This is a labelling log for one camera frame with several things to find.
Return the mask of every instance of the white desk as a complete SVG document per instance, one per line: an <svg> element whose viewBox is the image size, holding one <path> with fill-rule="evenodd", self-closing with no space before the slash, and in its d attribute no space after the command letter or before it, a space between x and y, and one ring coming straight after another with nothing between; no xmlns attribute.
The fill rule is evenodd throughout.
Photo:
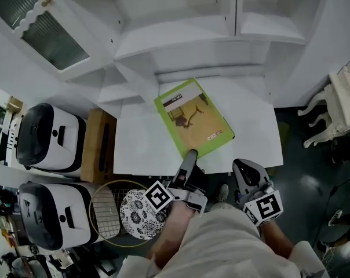
<svg viewBox="0 0 350 278"><path fill-rule="evenodd" d="M273 105L267 101L263 78L199 78L199 84L235 133L235 138L198 160L206 173L232 171L244 158L273 167L283 164ZM160 85L159 94L179 85ZM182 158L159 114L119 119L116 129L114 173L175 175Z"/></svg>

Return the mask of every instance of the curved furniture leg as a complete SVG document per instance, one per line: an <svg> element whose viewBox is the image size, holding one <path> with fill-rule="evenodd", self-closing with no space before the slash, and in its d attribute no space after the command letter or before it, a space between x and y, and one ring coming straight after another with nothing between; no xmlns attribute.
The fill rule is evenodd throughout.
<svg viewBox="0 0 350 278"><path fill-rule="evenodd" d="M317 143L319 143L319 142L326 142L328 140L331 140L331 139L333 139L335 134L336 134L336 130L333 127L333 125L330 124L330 126L326 130L324 130L323 132L321 132L317 135L314 135L310 139L307 139L304 142L304 147L308 148L312 143L314 143L314 146L316 146Z"/></svg>
<svg viewBox="0 0 350 278"><path fill-rule="evenodd" d="M313 123L309 124L309 127L314 127L320 120L326 121L326 127L328 127L331 124L331 116L328 114L328 112L325 112L323 114L318 115L318 117L315 119Z"/></svg>
<svg viewBox="0 0 350 278"><path fill-rule="evenodd" d="M319 101L326 99L327 92L325 90L322 90L320 93L316 94L313 99L310 101L308 107L305 110L298 110L297 115L302 116L305 114L308 114L313 110L316 104L318 104Z"/></svg>

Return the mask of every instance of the white t-shirt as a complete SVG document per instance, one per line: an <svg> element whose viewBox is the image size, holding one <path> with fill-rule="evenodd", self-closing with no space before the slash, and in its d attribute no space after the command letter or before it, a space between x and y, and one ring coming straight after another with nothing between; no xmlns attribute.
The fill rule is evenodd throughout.
<svg viewBox="0 0 350 278"><path fill-rule="evenodd" d="M179 251L160 270L143 257L128 256L118 278L276 278L329 277L308 242L298 243L289 260L276 255L240 210L218 209L194 217Z"/></svg>

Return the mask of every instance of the black lid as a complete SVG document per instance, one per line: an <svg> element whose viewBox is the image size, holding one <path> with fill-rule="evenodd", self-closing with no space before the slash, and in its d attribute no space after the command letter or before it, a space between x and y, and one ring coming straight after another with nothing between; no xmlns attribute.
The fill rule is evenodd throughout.
<svg viewBox="0 0 350 278"><path fill-rule="evenodd" d="M20 124L16 157L20 164L32 166L48 154L53 130L54 110L42 103L32 107Z"/></svg>
<svg viewBox="0 0 350 278"><path fill-rule="evenodd" d="M19 206L29 240L47 250L60 249L63 234L50 190L39 183L22 184L19 187Z"/></svg>

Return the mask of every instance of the black cable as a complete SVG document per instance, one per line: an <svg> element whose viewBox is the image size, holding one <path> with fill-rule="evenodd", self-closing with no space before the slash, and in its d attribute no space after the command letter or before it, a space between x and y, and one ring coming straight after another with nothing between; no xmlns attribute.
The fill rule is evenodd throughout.
<svg viewBox="0 0 350 278"><path fill-rule="evenodd" d="M349 181L350 181L350 178L349 178L348 180L344 181L344 182L343 182L342 184L340 184L339 186L334 186L333 189L330 191L330 195L329 195L328 200L327 200L327 204L326 204L325 211L323 212L322 218L320 219L320 225L319 225L319 227L318 227L318 231L317 231L316 236L315 236L315 238L314 238L314 241L313 241L313 243L312 243L312 248L314 248L315 242L317 241L317 238L318 238L318 236L319 236L319 234L320 234L320 231L322 230L322 225L323 225L323 223L324 223L324 221L325 221L325 218L326 218L327 209L328 209L328 205L329 205L329 203L330 203L331 197L337 192L337 190L338 190L340 187L342 187L343 185L347 184Z"/></svg>

